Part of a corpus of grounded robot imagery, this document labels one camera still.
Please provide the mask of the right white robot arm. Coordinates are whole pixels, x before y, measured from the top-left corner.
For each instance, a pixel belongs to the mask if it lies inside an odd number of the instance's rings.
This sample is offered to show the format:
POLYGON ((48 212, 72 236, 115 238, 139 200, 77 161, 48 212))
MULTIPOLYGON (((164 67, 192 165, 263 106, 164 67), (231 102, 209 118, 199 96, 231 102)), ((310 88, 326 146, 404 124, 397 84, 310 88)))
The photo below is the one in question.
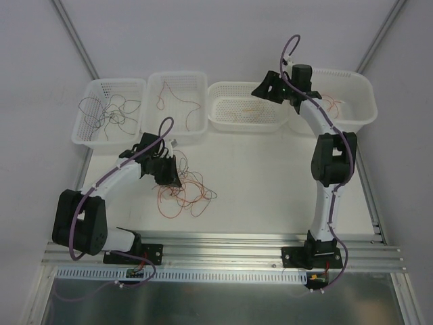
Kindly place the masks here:
POLYGON ((317 142, 311 159, 311 174, 317 182, 317 201, 312 226, 304 244, 304 261, 319 267, 337 245, 336 215, 344 186, 355 171, 357 136, 341 131, 323 107, 323 96, 312 90, 313 69, 296 64, 292 72, 268 71, 254 97, 282 104, 288 101, 307 122, 317 142))

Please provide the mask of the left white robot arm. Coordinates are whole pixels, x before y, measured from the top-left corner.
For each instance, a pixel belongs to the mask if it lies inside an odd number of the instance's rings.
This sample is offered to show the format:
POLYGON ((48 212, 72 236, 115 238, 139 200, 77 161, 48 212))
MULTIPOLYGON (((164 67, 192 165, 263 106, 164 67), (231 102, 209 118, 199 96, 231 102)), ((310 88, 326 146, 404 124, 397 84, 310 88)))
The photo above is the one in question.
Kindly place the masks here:
POLYGON ((175 145, 175 140, 144 133, 138 144, 118 155, 114 166, 100 179, 80 190, 64 190, 58 200, 52 241, 81 256, 118 251, 125 262, 138 262, 143 256, 141 236, 132 230, 109 228, 107 208, 146 175, 159 186, 180 188, 175 145))

